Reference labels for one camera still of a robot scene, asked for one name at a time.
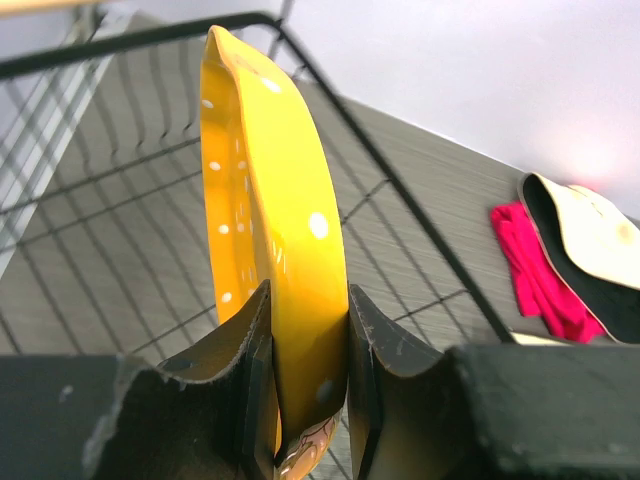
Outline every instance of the yellow polka dot object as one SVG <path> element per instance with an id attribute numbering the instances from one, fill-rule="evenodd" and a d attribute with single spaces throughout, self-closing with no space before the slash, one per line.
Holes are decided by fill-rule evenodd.
<path id="1" fill-rule="evenodd" d="M 302 478 L 328 447 L 347 382 L 347 274 L 322 145 L 291 79 L 217 26 L 202 62 L 201 135 L 218 315 L 231 318 L 270 280 L 279 474 Z"/>

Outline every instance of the wooden floor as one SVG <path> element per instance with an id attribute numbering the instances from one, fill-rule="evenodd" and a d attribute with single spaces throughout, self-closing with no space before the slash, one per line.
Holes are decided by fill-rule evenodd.
<path id="1" fill-rule="evenodd" d="M 197 119 L 183 132 L 197 109 L 189 89 L 197 92 L 202 46 L 194 40 L 159 47 L 157 68 L 148 51 L 111 63 L 49 192 L 62 181 L 108 174 L 38 207 L 0 280 L 0 313 L 15 340 L 12 344 L 0 329 L 0 352 L 121 350 L 159 362 L 215 325 Z M 126 96 L 123 68 L 144 118 L 142 133 L 136 107 Z M 164 100 L 154 84 L 158 76 Z M 365 152 L 320 94 L 301 88 L 347 218 L 349 280 L 363 286 L 388 316 L 439 349 L 494 342 L 486 320 L 393 189 L 381 183 Z M 171 118 L 163 137 L 165 101 Z M 519 329 L 545 331 L 539 319 L 520 317 L 488 221 L 492 206 L 515 198 L 520 173 L 367 107 L 349 107 L 502 318 Z M 105 112 L 111 122 L 105 123 Z M 137 163 L 116 168 L 128 162 Z M 367 194 L 370 201 L 362 204 Z M 345 425 L 313 478 L 350 477 Z"/>

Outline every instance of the wire basket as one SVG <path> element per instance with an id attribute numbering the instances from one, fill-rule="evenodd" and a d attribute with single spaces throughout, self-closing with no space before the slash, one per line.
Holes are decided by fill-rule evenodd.
<path id="1" fill-rule="evenodd" d="M 269 32 L 270 55 L 294 65 L 329 162 L 349 281 L 437 349 L 512 341 L 282 21 L 243 14 L 152 28 L 136 19 L 137 31 L 0 65 L 16 118 L 0 144 L 1 353 L 159 363 L 216 327 L 198 118 L 212 24 Z M 351 478 L 346 412 L 341 428 L 310 478 Z"/>

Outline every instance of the white polka dot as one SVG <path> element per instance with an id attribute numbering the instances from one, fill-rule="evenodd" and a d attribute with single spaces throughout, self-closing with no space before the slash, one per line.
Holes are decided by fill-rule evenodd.
<path id="1" fill-rule="evenodd" d="M 262 84 L 265 87 L 267 87 L 269 90 L 271 90 L 273 93 L 280 93 L 280 87 L 276 82 L 269 80 L 268 78 L 263 78 Z"/>
<path id="2" fill-rule="evenodd" d="M 325 403 L 327 400 L 329 400 L 329 396 L 331 395 L 332 391 L 333 382 L 331 380 L 325 380 L 316 391 L 316 401 L 318 403 Z"/>
<path id="3" fill-rule="evenodd" d="M 309 228 L 313 236 L 319 240 L 329 235 L 329 223 L 325 216 L 319 212 L 314 212 L 309 217 Z"/>

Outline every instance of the red garment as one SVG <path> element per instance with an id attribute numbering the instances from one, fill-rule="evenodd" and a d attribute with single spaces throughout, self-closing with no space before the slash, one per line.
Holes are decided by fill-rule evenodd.
<path id="1" fill-rule="evenodd" d="M 520 313 L 541 316 L 561 338 L 588 343 L 605 331 L 551 268 L 533 223 L 520 202 L 495 207 L 491 223 L 509 261 Z"/>

